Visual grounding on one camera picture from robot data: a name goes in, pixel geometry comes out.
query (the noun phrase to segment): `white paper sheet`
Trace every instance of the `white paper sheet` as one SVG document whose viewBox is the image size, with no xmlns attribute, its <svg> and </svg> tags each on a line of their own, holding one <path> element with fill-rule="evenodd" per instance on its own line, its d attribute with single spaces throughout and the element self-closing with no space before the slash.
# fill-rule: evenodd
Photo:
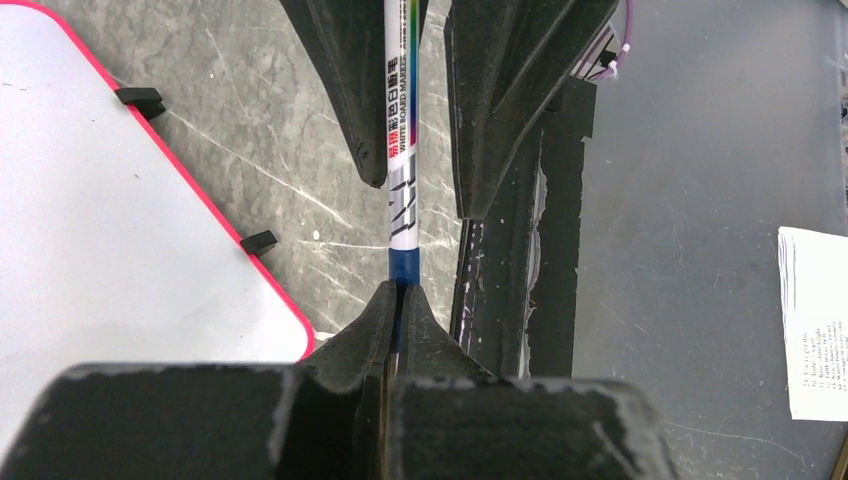
<svg viewBox="0 0 848 480">
<path fill-rule="evenodd" d="M 778 252 L 792 418 L 848 421 L 848 238 L 781 227 Z"/>
</svg>

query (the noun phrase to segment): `whiteboard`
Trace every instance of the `whiteboard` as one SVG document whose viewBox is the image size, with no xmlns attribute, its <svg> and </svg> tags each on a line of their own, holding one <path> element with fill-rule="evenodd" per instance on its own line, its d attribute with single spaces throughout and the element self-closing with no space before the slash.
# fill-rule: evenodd
<svg viewBox="0 0 848 480">
<path fill-rule="evenodd" d="M 0 0 L 0 454 L 85 362 L 294 362 L 312 327 L 70 27 Z"/>
</svg>

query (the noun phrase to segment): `gray table surface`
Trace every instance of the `gray table surface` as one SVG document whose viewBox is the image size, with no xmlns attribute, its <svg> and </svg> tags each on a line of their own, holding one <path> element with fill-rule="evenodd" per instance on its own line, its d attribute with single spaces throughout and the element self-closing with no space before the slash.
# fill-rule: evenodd
<svg viewBox="0 0 848 480">
<path fill-rule="evenodd" d="M 120 83 L 156 87 L 153 125 L 320 332 L 337 332 L 387 277 L 388 194 L 359 180 L 324 87 L 276 0 L 46 0 Z M 442 25 L 421 43 L 422 282 L 450 321 L 460 222 L 450 166 Z"/>
<path fill-rule="evenodd" d="M 691 478 L 830 478 L 792 421 L 777 229 L 846 234 L 831 0 L 636 2 L 583 172 L 574 374 L 630 382 Z"/>
</svg>

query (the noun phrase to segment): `stack of paper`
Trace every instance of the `stack of paper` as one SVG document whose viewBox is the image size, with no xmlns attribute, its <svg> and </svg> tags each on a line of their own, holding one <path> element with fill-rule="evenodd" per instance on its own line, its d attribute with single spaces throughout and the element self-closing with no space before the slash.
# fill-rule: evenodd
<svg viewBox="0 0 848 480">
<path fill-rule="evenodd" d="M 848 238 L 781 227 L 778 254 L 792 418 L 848 421 Z"/>
</svg>

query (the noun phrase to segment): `pink edge trim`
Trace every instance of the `pink edge trim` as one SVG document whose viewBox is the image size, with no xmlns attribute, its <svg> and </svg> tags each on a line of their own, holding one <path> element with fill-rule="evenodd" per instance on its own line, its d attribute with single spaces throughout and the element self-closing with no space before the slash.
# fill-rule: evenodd
<svg viewBox="0 0 848 480">
<path fill-rule="evenodd" d="M 82 52 L 85 58 L 91 63 L 91 66 L 93 66 L 94 69 L 97 70 L 97 73 L 99 73 L 100 76 L 103 77 L 103 80 L 109 85 L 109 87 L 112 88 L 112 90 L 120 88 L 118 82 L 116 82 L 115 79 L 112 78 L 112 76 L 109 74 L 109 71 L 106 70 L 106 68 L 103 67 L 103 65 L 100 63 L 99 60 L 97 60 L 94 54 L 91 53 L 91 50 L 89 50 L 85 43 L 83 43 L 82 39 L 77 36 L 77 34 L 74 32 L 73 28 L 71 28 L 71 26 L 68 24 L 68 22 L 66 22 L 64 18 L 60 17 L 56 12 L 50 10 L 49 8 L 43 5 L 39 5 L 28 0 L 0 0 L 0 5 L 18 5 L 21 7 L 31 8 L 53 19 L 53 21 L 56 22 L 62 28 L 62 30 L 65 31 L 65 33 L 68 35 L 68 38 L 70 38 L 71 41 L 74 42 L 74 45 L 79 48 L 80 52 Z M 206 208 L 208 208 L 209 211 L 212 212 L 212 215 L 214 215 L 215 218 L 218 219 L 218 222 L 221 223 L 221 226 L 224 227 L 224 230 L 226 230 L 227 233 L 230 234 L 230 237 L 233 238 L 233 240 L 236 242 L 236 245 L 239 245 L 239 247 L 241 247 L 241 245 L 239 244 L 239 242 L 241 241 L 241 236 L 238 234 L 238 232 L 236 232 L 236 229 L 232 226 L 232 224 L 230 224 L 227 218 L 224 217 L 221 211 L 218 210 L 218 207 L 215 206 L 215 204 L 212 202 L 212 199 L 210 199 L 209 196 L 206 195 L 206 192 L 203 191 L 203 189 L 200 187 L 200 185 L 198 185 L 194 178 L 192 178 L 192 176 L 188 173 L 188 170 L 186 170 L 185 166 L 183 166 L 183 164 L 180 163 L 179 159 L 177 159 L 176 155 L 174 155 L 174 152 L 172 152 L 171 149 L 168 148 L 168 145 L 165 143 L 165 141 L 162 140 L 162 137 L 160 137 L 159 134 L 156 133 L 155 130 L 153 130 L 153 127 L 141 115 L 141 112 L 139 112 L 137 108 L 133 106 L 129 106 L 127 108 L 135 117 L 135 119 L 138 120 L 138 123 L 142 126 L 142 128 L 144 128 L 144 131 L 147 132 L 148 135 L 150 135 L 150 138 L 153 140 L 153 142 L 155 142 L 159 149 L 162 150 L 162 153 L 164 153 L 165 156 L 168 157 L 168 160 L 171 161 L 171 164 L 174 165 L 174 168 L 177 169 L 177 172 L 180 173 L 183 179 L 185 179 L 185 181 L 189 184 L 191 189 L 194 190 L 194 193 L 200 198 L 203 204 L 206 205 Z M 248 257 L 250 257 L 250 261 L 253 263 L 256 269 L 259 270 L 259 273 L 261 273 L 262 276 L 265 277 L 265 280 L 268 281 L 268 284 L 270 284 L 271 287 L 280 295 L 280 298 L 283 299 L 283 302 L 285 302 L 286 306 L 289 307 L 289 310 L 294 313 L 295 317 L 297 317 L 298 321 L 300 321 L 301 325 L 303 325 L 303 329 L 306 331 L 306 351 L 304 352 L 303 356 L 300 357 L 300 359 L 303 360 L 315 350 L 315 329 L 312 328 L 312 324 L 309 323 L 309 319 L 306 318 L 306 315 L 304 315 L 303 312 L 300 311 L 300 308 L 298 308 L 297 304 L 294 303 L 294 300 L 289 297 L 286 291 L 283 290 L 283 287 L 280 286 L 274 276 L 271 275 L 271 272 L 269 272 L 265 265 L 262 264 L 262 262 L 259 260 L 259 257 L 257 257 L 256 255 L 248 255 Z"/>
</svg>

